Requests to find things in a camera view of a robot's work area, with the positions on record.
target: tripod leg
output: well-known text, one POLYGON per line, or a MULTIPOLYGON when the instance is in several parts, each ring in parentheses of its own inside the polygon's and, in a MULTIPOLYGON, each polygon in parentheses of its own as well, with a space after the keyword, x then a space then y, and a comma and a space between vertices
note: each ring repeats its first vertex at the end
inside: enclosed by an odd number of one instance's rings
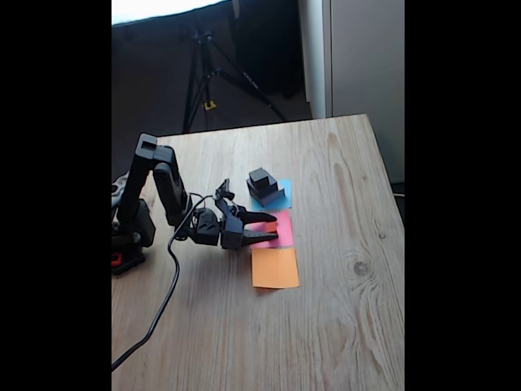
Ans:
MULTIPOLYGON (((210 59, 210 53, 208 51, 208 44, 206 42, 203 42, 201 44, 201 60, 203 61, 203 75, 210 74, 213 71, 213 66, 212 66, 212 60, 210 59)), ((210 83, 208 83, 206 85, 206 88, 204 89, 204 96, 206 98, 204 100, 205 104, 210 104, 209 84, 210 83)))
POLYGON ((191 110, 190 117, 188 119, 188 123, 186 124, 186 130, 183 129, 182 133, 186 134, 188 133, 188 130, 192 126, 192 122, 194 122, 195 114, 197 113, 197 109, 199 108, 198 102, 203 97, 203 92, 206 87, 208 87, 208 83, 210 82, 210 77, 203 77, 203 80, 201 81, 201 84, 199 85, 199 88, 197 89, 197 93, 195 94, 194 99, 194 105, 193 109, 191 110))
POLYGON ((278 110, 278 108, 274 105, 273 102, 271 102, 271 100, 269 100, 269 98, 263 94, 261 92, 261 89, 259 89, 259 86, 252 80, 252 78, 246 73, 244 72, 216 43, 215 43, 215 40, 213 39, 213 37, 209 36, 208 37, 208 41, 211 42, 213 44, 213 46, 219 51, 219 53, 221 53, 224 58, 230 63, 232 64, 232 66, 235 68, 235 70, 237 72, 239 72, 241 75, 244 76, 244 78, 252 85, 252 87, 255 89, 255 91, 257 92, 257 98, 260 99, 261 101, 263 101, 264 103, 266 103, 269 108, 271 108, 275 114, 277 114, 277 116, 282 120, 282 121, 287 121, 286 117, 280 112, 280 110, 278 110))
POLYGON ((269 100, 269 98, 266 95, 262 94, 259 90, 252 88, 249 84, 242 83, 241 81, 237 80, 235 77, 231 76, 229 73, 225 71, 219 72, 219 76, 228 81, 230 84, 233 84, 237 88, 240 88, 247 94, 250 94, 253 98, 259 99, 262 103, 266 104, 269 108, 271 108, 281 120, 287 121, 286 117, 278 110, 277 106, 275 106, 274 103, 271 100, 269 100))
POLYGON ((192 111, 192 107, 190 106, 192 103, 192 90, 194 88, 195 81, 195 67, 197 66, 197 54, 198 54, 198 45, 195 45, 192 48, 192 59, 190 61, 190 76, 188 77, 188 91, 186 92, 186 103, 185 103, 185 116, 182 122, 182 133, 187 133, 190 126, 188 126, 188 122, 190 119, 190 113, 192 111))

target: white wall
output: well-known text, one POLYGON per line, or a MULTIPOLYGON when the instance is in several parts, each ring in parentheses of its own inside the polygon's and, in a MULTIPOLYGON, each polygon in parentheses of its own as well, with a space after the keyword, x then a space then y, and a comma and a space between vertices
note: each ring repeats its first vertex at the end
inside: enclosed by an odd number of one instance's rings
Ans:
POLYGON ((391 182, 405 181, 405 0, 331 0, 333 116, 367 113, 391 182))
POLYGON ((330 0, 299 0, 306 99, 313 118, 332 115, 330 0))

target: red component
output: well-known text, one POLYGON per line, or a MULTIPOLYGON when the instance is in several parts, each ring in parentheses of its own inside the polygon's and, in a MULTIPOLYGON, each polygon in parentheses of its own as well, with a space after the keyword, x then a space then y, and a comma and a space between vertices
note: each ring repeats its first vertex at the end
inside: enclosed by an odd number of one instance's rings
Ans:
POLYGON ((123 265, 123 254, 112 253, 111 254, 111 267, 118 267, 123 265))

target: orange sticky note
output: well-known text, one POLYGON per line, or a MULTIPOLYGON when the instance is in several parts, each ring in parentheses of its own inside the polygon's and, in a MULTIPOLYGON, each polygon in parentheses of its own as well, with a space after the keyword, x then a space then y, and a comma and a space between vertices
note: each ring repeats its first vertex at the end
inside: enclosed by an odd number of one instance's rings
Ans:
POLYGON ((253 248, 252 282, 258 288, 299 287, 294 248, 253 248))

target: sticky note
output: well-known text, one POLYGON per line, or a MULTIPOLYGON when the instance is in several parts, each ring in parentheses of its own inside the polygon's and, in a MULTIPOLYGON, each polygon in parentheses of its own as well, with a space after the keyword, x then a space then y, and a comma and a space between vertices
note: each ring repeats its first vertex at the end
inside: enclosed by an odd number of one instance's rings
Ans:
POLYGON ((277 232, 277 222, 266 222, 264 224, 265 232, 277 232))
MULTIPOLYGON (((290 211, 284 209, 282 212, 270 213, 272 216, 277 218, 275 222, 277 224, 278 239, 269 240, 267 242, 260 242, 252 244, 251 248, 279 248, 279 247, 292 247, 293 246, 293 230, 291 228, 290 211)), ((269 227, 266 227, 264 222, 255 222, 248 224, 246 229, 257 232, 272 232, 268 231, 269 227)))
POLYGON ((260 212, 262 210, 288 209, 291 207, 291 180, 282 179, 278 181, 278 188, 284 189, 285 196, 275 200, 274 202, 262 206, 259 201, 252 197, 252 211, 260 212))
POLYGON ((299 287, 299 270, 294 248, 254 248, 252 283, 258 288, 299 287))

